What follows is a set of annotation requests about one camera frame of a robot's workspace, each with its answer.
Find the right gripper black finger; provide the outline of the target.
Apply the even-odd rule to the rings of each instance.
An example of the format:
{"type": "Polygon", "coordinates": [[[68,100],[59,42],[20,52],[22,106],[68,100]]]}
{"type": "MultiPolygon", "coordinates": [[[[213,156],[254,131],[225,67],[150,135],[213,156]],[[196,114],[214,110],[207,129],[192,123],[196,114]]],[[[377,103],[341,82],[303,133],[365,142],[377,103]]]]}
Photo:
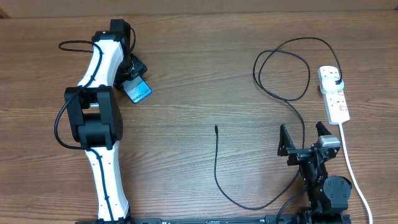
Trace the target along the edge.
{"type": "Polygon", "coordinates": [[[316,124],[316,128],[317,128],[318,137],[331,135],[331,132],[329,132],[329,130],[327,130],[327,128],[324,126],[324,124],[321,121],[319,121],[316,124]]]}
{"type": "Polygon", "coordinates": [[[280,126],[280,140],[277,150],[278,156],[288,156],[289,152],[294,150],[295,146],[284,124],[280,126]]]}

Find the dark blue Galaxy smartphone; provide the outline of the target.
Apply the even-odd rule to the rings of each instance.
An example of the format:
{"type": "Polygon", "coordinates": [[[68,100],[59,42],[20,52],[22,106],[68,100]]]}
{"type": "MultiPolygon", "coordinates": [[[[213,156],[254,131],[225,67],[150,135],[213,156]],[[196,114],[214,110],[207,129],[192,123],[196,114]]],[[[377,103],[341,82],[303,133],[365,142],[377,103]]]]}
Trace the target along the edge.
{"type": "Polygon", "coordinates": [[[134,104],[138,104],[152,93],[149,85],[140,76],[132,81],[126,80],[123,89],[134,104]]]}

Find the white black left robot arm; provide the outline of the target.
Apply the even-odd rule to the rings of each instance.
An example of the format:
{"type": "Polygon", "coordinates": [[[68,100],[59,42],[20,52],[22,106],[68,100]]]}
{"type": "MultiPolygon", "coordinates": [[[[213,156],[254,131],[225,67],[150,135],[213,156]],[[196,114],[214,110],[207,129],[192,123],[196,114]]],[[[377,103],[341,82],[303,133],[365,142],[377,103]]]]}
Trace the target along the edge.
{"type": "Polygon", "coordinates": [[[92,58],[76,87],[65,90],[61,112],[68,113],[72,136],[90,162],[98,197],[95,223],[133,223],[119,167],[123,119],[114,91],[123,91],[133,103],[152,93],[143,80],[147,67],[133,54],[134,29],[113,19],[109,30],[95,33],[89,44],[92,58]]]}

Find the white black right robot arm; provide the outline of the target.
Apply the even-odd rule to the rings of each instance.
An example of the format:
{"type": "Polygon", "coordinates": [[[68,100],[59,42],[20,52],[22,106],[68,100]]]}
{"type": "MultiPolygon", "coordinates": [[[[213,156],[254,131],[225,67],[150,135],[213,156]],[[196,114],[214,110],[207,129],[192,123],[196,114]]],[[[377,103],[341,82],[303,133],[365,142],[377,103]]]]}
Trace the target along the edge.
{"type": "Polygon", "coordinates": [[[287,156],[289,166],[299,166],[305,189],[293,196],[279,210],[275,222],[281,221],[284,208],[297,197],[306,193],[309,207],[300,208],[289,223],[349,224],[351,219],[345,215],[351,196],[352,183],[346,177],[328,175],[325,163],[336,157],[341,142],[322,122],[316,124],[318,139],[310,148],[297,149],[285,125],[280,126],[278,156],[287,156]]]}

